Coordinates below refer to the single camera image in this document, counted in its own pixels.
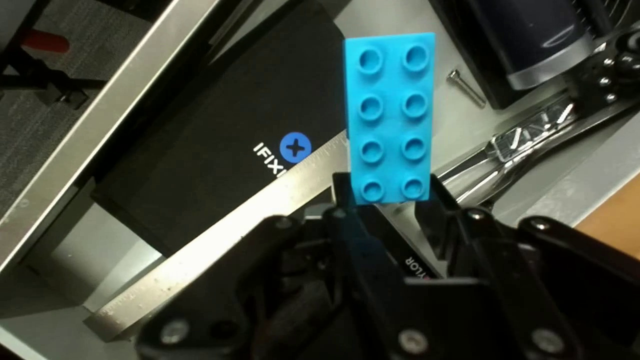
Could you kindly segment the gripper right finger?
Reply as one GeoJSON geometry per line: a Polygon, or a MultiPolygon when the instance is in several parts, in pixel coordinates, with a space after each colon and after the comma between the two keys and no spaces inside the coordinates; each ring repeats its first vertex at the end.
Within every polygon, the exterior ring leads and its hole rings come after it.
{"type": "Polygon", "coordinates": [[[437,360],[640,360],[640,260],[546,216],[508,227],[435,175],[416,219],[446,262],[425,285],[437,360]]]}

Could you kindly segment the silver metal pliers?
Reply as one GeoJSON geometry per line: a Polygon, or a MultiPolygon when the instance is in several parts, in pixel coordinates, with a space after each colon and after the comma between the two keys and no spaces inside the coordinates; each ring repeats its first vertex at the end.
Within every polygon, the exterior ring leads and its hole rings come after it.
{"type": "Polygon", "coordinates": [[[640,106],[640,95],[615,99],[591,115],[559,96],[438,170],[462,207],[491,206],[537,162],[640,106]]]}

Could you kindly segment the black box with blue logo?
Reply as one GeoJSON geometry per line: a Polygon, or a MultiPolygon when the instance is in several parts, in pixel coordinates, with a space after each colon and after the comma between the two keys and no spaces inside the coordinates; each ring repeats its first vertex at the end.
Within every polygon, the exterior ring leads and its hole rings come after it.
{"type": "Polygon", "coordinates": [[[345,129],[344,36],[289,0],[191,80],[93,200],[170,256],[345,129]]]}

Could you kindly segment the silver screw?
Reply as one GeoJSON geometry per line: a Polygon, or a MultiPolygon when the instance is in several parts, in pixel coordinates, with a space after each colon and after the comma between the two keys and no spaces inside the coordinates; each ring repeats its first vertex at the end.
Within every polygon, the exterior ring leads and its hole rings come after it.
{"type": "Polygon", "coordinates": [[[452,69],[446,76],[446,81],[459,89],[479,109],[485,109],[487,101],[462,76],[457,69],[452,69]]]}

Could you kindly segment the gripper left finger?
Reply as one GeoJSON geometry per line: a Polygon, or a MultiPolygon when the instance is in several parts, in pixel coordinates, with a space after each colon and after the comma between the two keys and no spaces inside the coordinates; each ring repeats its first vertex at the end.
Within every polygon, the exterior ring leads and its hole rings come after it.
{"type": "Polygon", "coordinates": [[[302,221],[263,219],[146,322],[139,360],[400,360],[403,276],[391,224],[356,206],[346,173],[334,203],[302,221]]]}

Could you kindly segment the blue toy building block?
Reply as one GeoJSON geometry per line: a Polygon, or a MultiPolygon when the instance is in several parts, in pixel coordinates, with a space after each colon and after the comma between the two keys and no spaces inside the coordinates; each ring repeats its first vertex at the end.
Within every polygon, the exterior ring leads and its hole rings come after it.
{"type": "Polygon", "coordinates": [[[435,46],[433,32],[343,43],[350,185],[359,206],[429,198],[435,46]]]}

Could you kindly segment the dark blue cylindrical container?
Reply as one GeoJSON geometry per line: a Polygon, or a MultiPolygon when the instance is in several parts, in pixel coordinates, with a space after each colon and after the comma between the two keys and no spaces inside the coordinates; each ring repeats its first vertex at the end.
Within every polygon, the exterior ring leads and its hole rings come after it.
{"type": "Polygon", "coordinates": [[[561,75],[595,49],[571,0],[466,0],[515,91],[561,75]]]}

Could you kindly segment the metal ruler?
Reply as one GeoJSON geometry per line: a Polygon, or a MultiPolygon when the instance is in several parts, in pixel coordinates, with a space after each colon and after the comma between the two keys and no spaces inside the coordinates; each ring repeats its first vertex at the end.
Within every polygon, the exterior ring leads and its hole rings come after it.
{"type": "Polygon", "coordinates": [[[123,290],[84,324],[105,342],[118,338],[196,280],[263,219],[293,214],[332,184],[333,173],[347,169],[348,140],[342,131],[123,290]]]}

